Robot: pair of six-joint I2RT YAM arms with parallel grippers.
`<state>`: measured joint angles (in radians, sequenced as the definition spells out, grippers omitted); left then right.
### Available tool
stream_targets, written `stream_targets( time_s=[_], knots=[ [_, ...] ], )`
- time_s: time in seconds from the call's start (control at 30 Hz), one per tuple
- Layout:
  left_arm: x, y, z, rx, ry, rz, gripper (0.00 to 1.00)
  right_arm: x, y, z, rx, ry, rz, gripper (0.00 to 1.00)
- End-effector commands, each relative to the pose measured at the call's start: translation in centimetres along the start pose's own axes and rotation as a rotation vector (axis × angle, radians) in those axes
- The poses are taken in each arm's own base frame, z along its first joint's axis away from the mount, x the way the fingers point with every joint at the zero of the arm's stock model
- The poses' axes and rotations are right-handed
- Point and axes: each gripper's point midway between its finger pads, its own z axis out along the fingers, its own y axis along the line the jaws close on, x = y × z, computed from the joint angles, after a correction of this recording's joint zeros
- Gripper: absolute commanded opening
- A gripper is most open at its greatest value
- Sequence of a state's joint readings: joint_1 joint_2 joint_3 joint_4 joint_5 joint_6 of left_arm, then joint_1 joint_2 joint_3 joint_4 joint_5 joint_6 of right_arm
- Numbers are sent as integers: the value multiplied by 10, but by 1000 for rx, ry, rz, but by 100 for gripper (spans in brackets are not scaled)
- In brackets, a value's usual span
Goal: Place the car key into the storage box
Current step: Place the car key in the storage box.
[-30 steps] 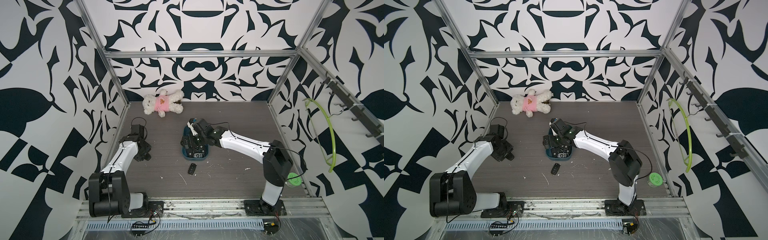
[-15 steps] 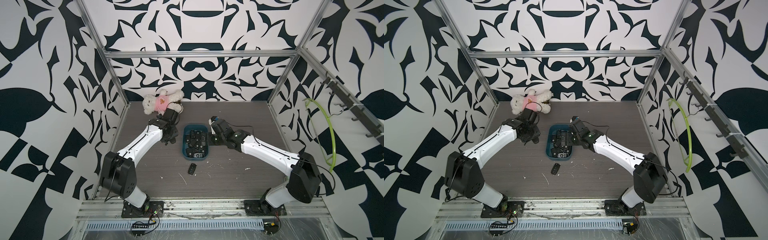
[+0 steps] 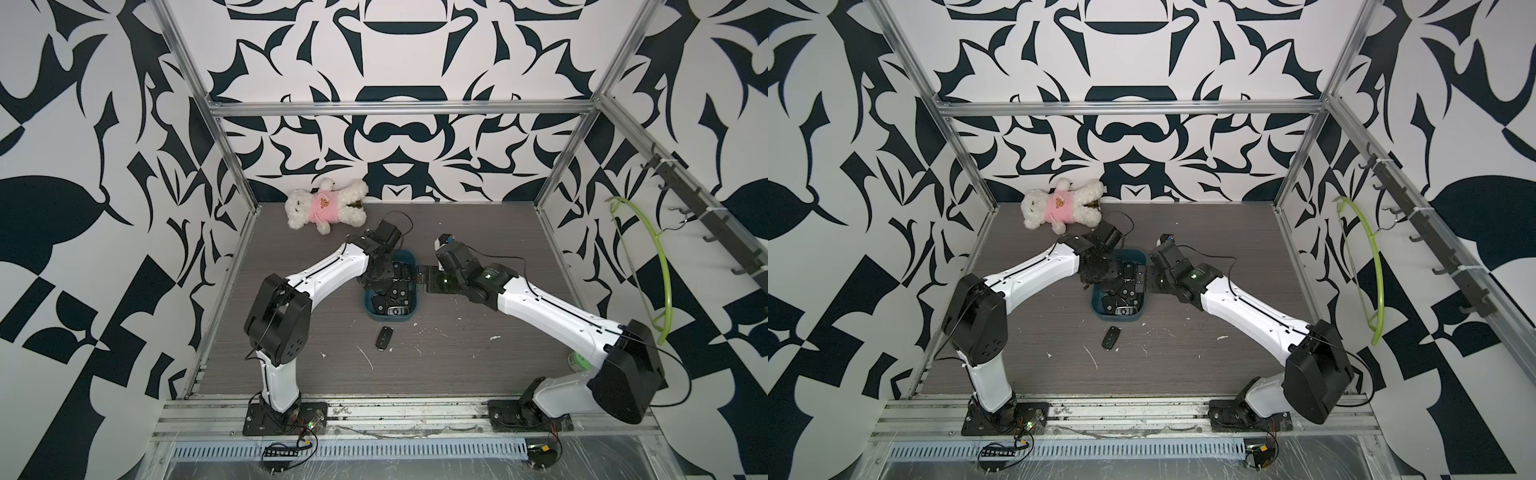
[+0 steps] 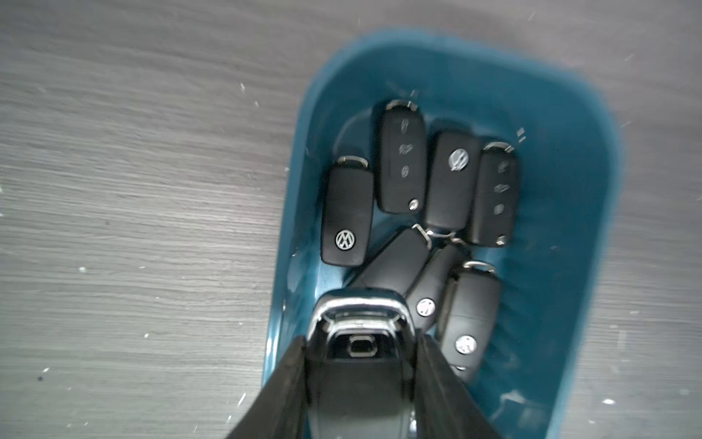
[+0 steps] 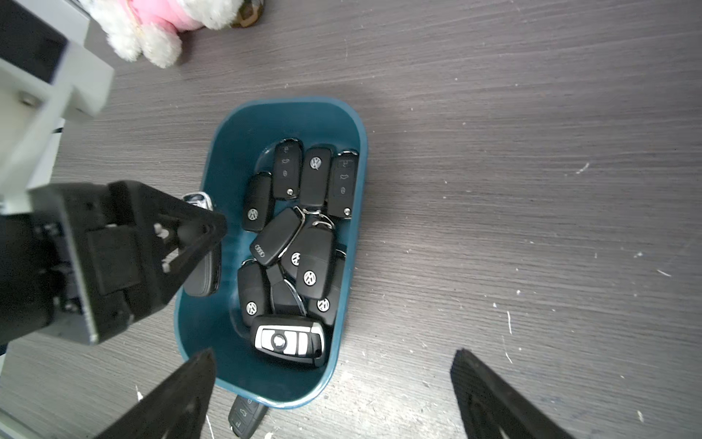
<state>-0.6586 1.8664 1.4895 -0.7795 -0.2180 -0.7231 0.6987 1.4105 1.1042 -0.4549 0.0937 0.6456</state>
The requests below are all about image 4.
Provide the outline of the black VW car key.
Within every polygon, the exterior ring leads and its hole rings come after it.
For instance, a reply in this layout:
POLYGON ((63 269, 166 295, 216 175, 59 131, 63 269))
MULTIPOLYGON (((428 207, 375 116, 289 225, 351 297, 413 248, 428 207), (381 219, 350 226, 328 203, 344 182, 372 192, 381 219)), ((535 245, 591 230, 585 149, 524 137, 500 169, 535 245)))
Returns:
POLYGON ((438 133, 423 216, 430 229, 458 232, 467 225, 482 150, 481 141, 471 134, 438 133))

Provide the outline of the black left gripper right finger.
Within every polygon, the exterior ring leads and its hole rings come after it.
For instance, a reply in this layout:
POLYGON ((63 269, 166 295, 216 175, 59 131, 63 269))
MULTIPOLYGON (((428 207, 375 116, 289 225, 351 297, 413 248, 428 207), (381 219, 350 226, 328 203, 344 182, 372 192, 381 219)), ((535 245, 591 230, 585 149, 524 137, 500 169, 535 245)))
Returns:
POLYGON ((422 332, 417 336, 414 400, 419 438, 499 437, 436 341, 422 332))

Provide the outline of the black Audi car key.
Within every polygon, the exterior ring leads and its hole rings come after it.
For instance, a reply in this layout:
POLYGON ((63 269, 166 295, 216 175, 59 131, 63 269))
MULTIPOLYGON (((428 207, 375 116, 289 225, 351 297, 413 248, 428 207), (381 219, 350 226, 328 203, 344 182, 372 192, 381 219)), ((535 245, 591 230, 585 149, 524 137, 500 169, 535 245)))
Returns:
POLYGON ((405 296, 426 265, 433 243, 420 224, 400 230, 350 281, 350 288, 391 290, 405 296))

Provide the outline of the silver black BMW key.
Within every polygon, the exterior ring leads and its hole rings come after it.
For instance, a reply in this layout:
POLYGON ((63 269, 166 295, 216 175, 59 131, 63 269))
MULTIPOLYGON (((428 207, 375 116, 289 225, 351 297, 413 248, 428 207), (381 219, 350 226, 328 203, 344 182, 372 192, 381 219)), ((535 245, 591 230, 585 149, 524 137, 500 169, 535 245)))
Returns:
POLYGON ((323 294, 306 335, 311 437, 407 437, 416 346, 411 313, 399 294, 373 288, 323 294))

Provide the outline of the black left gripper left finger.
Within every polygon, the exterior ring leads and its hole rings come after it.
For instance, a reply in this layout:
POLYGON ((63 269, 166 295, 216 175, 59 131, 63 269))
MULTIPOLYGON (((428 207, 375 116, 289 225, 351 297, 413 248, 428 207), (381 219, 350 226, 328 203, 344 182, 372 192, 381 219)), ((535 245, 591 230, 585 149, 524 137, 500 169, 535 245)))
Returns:
POLYGON ((291 342, 252 407, 226 436, 227 439, 303 438, 305 348, 304 336, 291 342))

